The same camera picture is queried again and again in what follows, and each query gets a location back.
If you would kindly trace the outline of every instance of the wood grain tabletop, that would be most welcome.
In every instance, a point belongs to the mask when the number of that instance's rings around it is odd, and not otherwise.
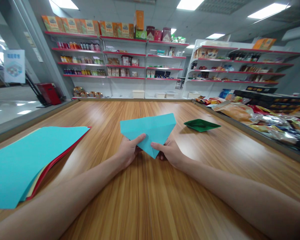
[[[0,148],[44,126],[92,127],[48,172],[39,188],[40,196],[112,156],[122,139],[121,120],[168,113],[174,113],[177,122],[171,137],[185,155],[264,183],[300,202],[300,163],[190,102],[81,101],[0,143]],[[199,133],[183,124],[198,118],[222,127]],[[0,221],[27,203],[14,210],[0,210]],[[61,239],[267,237],[168,161],[154,160],[141,152],[86,206]]]

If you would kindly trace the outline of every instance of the blue paper airplane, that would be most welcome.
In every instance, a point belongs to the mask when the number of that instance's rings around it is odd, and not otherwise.
[[[159,151],[151,147],[151,142],[164,144],[175,125],[176,119],[173,113],[120,121],[121,133],[128,139],[135,139],[142,133],[147,135],[146,138],[138,144],[138,147],[148,153],[152,158],[156,158]]]

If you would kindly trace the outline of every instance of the white container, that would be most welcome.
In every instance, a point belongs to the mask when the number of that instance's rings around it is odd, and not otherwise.
[[[166,98],[174,98],[174,95],[178,94],[176,91],[167,91]]]
[[[164,98],[165,95],[166,95],[166,93],[164,93],[164,92],[158,92],[157,98]]]
[[[144,98],[143,90],[132,90],[133,98]]]
[[[200,93],[198,93],[197,91],[188,93],[188,98],[194,99],[194,98],[198,98],[198,97],[200,97]]]

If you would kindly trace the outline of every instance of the sign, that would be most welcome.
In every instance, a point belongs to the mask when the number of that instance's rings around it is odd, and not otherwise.
[[[24,50],[4,51],[4,81],[26,83]]]

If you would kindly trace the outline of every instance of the hand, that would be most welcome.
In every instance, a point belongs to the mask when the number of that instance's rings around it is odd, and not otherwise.
[[[179,168],[186,159],[175,140],[168,139],[164,145],[152,142],[151,147],[160,151],[157,159],[163,160],[166,157],[175,168]]]
[[[137,147],[137,144],[141,143],[145,138],[145,133],[131,141],[128,138],[123,137],[119,149],[115,154],[116,157],[122,161],[122,169],[128,167],[135,159],[137,153],[142,151],[141,148]]]

